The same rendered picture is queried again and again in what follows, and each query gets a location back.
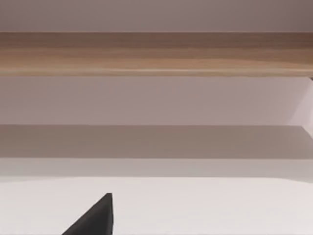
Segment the wooden shelf board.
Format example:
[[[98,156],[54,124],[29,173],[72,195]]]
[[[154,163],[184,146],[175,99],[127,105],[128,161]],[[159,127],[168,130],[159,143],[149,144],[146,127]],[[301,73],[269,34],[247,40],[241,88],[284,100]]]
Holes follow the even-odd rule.
[[[313,33],[0,33],[0,76],[313,78]]]

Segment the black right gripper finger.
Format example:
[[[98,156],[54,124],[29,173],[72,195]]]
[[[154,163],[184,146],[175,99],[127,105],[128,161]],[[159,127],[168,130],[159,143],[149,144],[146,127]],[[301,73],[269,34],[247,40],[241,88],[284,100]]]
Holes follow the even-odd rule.
[[[113,235],[112,193],[106,193],[62,235]]]

